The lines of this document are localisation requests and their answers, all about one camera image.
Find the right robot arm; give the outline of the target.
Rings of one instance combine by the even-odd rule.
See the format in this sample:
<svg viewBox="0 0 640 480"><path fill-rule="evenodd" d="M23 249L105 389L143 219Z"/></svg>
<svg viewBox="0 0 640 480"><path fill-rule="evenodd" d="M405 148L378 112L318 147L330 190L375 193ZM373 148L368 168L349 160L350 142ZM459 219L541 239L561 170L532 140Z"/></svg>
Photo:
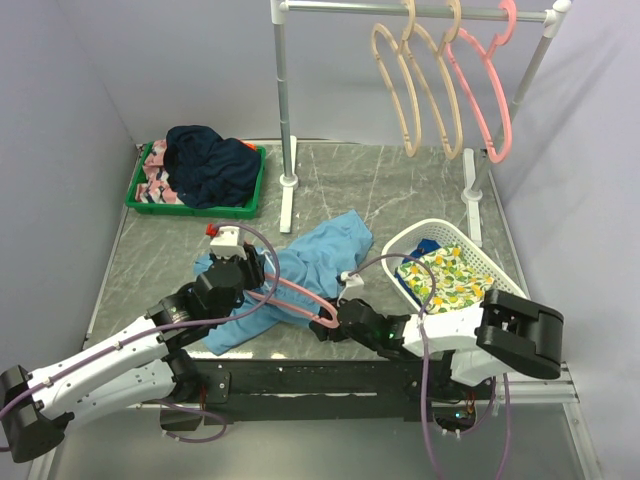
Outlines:
<svg viewBox="0 0 640 480"><path fill-rule="evenodd" d="M447 353L440 391L460 398L490 377L517 372L539 380L561 375L564 316L557 310L499 289L475 304L436 314L382 315L362 299L341 301L335 320L310 322L320 341L353 340L392 361Z"/></svg>

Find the light blue shorts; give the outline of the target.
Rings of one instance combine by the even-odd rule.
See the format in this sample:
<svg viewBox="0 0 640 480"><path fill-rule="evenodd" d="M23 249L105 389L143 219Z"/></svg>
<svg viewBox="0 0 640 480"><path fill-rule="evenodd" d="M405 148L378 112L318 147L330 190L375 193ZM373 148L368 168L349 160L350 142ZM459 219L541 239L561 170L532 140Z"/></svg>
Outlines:
<svg viewBox="0 0 640 480"><path fill-rule="evenodd" d="M326 220L277 252L280 277L326 300L341 292L339 276L361 264L373 244L373 234L359 214L350 210ZM209 331L206 348L220 356L279 323L307 327L311 320L281 306L267 304L257 312Z"/></svg>

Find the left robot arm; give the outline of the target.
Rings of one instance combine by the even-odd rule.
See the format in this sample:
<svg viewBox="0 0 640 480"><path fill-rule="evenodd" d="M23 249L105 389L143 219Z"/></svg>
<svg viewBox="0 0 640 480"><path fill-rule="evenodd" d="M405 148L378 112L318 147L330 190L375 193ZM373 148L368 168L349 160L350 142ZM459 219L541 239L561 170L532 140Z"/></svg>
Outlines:
<svg viewBox="0 0 640 480"><path fill-rule="evenodd" d="M2 452L30 462L57 447L73 426L135 403L193 398L199 377L187 346L238 319L246 293L265 281L264 258L249 244L211 257L195 281L113 336L48 367L2 372Z"/></svg>

